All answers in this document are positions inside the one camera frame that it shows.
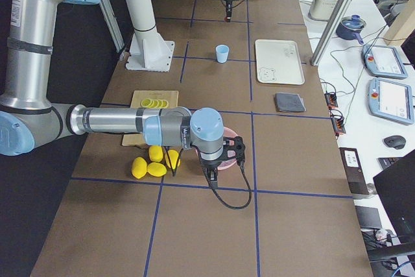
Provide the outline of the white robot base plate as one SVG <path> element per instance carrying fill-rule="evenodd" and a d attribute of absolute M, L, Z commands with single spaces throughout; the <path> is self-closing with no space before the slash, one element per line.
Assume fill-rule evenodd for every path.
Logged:
<path fill-rule="evenodd" d="M 128 70 L 168 72 L 171 68 L 175 48 L 174 41 L 164 40 L 158 34 L 156 45 L 146 39 L 138 40 L 133 35 L 126 63 Z"/>

